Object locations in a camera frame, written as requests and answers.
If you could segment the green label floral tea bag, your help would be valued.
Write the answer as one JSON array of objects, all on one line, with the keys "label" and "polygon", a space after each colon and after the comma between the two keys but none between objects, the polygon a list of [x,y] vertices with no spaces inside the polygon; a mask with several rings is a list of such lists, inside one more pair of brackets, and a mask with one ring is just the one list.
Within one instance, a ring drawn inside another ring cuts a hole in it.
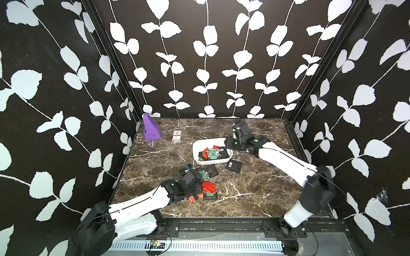
[{"label": "green label floral tea bag", "polygon": [[219,175],[216,165],[205,165],[198,169],[198,172],[202,175],[204,180],[209,180]]}]

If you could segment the orange red tea bag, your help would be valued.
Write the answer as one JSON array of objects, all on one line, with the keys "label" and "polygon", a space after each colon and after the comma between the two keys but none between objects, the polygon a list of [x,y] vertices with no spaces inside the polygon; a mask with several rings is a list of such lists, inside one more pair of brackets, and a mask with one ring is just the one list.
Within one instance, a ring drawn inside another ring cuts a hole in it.
[{"label": "orange red tea bag", "polygon": [[216,187],[217,187],[216,184],[211,183],[211,182],[209,182],[209,181],[204,181],[204,182],[202,183],[202,190],[203,190],[204,192],[207,192],[207,193],[214,194],[215,191],[216,191]]}]

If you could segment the black tea bag with barcode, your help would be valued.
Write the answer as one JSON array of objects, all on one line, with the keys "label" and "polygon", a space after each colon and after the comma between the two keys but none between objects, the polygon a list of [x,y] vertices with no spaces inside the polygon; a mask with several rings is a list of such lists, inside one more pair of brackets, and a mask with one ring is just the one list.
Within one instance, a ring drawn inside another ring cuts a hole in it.
[{"label": "black tea bag with barcode", "polygon": [[242,163],[239,161],[235,161],[235,160],[229,160],[226,163],[226,167],[227,170],[229,171],[233,171],[235,173],[240,173],[241,168],[242,168]]}]

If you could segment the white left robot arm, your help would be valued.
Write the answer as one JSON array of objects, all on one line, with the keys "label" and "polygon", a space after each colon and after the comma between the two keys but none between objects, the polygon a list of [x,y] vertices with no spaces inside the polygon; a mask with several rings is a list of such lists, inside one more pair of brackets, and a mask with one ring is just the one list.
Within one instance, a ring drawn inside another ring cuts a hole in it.
[{"label": "white left robot arm", "polygon": [[140,235],[162,234],[166,221],[160,210],[189,197],[198,198],[204,179],[197,170],[163,181],[141,196],[116,204],[102,201],[85,214],[73,243],[85,256],[101,256],[111,246]]}]

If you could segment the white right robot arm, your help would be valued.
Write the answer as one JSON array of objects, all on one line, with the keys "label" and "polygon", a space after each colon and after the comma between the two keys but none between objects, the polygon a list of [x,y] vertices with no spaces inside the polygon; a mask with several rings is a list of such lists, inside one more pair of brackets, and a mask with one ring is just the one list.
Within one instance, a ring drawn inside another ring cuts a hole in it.
[{"label": "white right robot arm", "polygon": [[302,187],[299,199],[279,219],[278,228],[283,237],[294,235],[303,222],[320,213],[335,198],[336,185],[329,168],[300,160],[265,136],[253,134],[245,121],[235,122],[232,131],[233,135],[225,139],[226,148],[269,162]]}]

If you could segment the white plastic storage box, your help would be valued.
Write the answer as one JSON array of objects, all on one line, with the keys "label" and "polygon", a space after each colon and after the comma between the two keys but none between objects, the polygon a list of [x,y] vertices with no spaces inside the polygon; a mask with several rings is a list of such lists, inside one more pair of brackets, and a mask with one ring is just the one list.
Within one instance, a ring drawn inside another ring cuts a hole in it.
[{"label": "white plastic storage box", "polygon": [[233,150],[225,146],[225,138],[197,140],[192,145],[192,153],[198,165],[226,163],[233,156]]}]

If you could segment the small white card box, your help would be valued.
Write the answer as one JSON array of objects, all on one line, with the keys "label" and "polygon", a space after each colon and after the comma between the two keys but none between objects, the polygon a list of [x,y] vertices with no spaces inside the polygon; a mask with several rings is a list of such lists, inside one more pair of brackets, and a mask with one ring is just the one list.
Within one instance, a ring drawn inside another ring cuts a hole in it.
[{"label": "small white card box", "polygon": [[172,142],[173,143],[180,143],[182,138],[182,132],[181,130],[175,130],[173,131],[173,137],[172,137]]}]

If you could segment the purple wedge block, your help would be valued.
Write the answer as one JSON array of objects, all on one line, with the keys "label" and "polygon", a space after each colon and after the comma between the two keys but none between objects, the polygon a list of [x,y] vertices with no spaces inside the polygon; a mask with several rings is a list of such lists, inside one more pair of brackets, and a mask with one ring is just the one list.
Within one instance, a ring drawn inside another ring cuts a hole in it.
[{"label": "purple wedge block", "polygon": [[143,115],[144,121],[144,137],[146,141],[161,139],[162,132],[158,123],[148,114]]}]

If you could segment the white perforated strip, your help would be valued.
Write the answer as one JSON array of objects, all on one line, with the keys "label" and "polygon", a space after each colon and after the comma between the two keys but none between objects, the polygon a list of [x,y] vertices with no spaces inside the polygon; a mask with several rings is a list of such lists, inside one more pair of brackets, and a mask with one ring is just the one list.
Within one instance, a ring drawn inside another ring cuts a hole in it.
[{"label": "white perforated strip", "polygon": [[114,251],[141,252],[227,252],[227,253],[283,253],[281,241],[161,241],[153,247],[149,241],[129,240],[115,243],[109,249]]}]

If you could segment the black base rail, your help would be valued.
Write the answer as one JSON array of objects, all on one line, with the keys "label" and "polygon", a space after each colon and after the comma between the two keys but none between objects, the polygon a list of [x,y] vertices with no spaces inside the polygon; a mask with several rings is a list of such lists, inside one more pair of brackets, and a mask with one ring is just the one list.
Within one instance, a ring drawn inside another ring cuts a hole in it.
[{"label": "black base rail", "polygon": [[181,237],[183,232],[262,233],[265,238],[295,240],[307,238],[308,233],[341,233],[349,230],[343,221],[330,217],[312,217],[287,231],[282,227],[281,220],[274,217],[165,218],[164,221],[165,233],[171,237]]}]

